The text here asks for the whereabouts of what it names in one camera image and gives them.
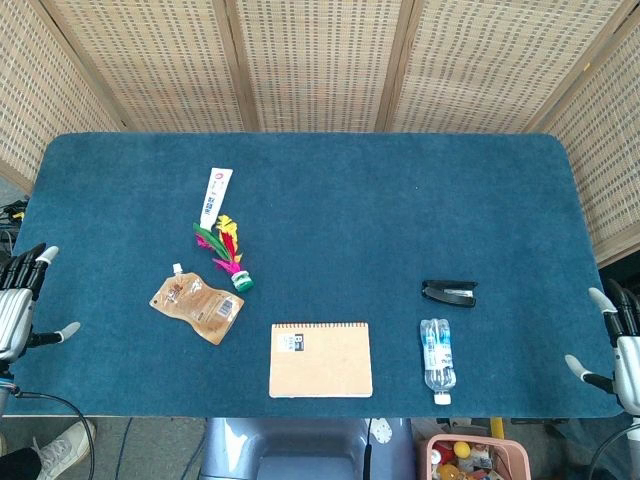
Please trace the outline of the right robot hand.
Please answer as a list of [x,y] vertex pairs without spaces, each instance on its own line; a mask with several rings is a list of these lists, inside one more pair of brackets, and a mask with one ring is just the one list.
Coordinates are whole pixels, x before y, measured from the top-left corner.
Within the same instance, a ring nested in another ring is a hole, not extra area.
[[639,297],[615,280],[607,279],[604,290],[590,287],[588,295],[602,314],[612,347],[613,377],[586,369],[573,355],[565,362],[583,383],[615,395],[623,410],[639,417]]

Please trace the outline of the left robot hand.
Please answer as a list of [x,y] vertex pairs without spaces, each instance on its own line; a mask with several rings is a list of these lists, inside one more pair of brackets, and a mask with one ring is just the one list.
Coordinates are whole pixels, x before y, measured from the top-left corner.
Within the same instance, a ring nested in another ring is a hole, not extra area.
[[35,333],[33,317],[46,271],[57,246],[41,243],[1,263],[1,364],[9,365],[29,348],[64,343],[81,328],[72,322],[61,330]]

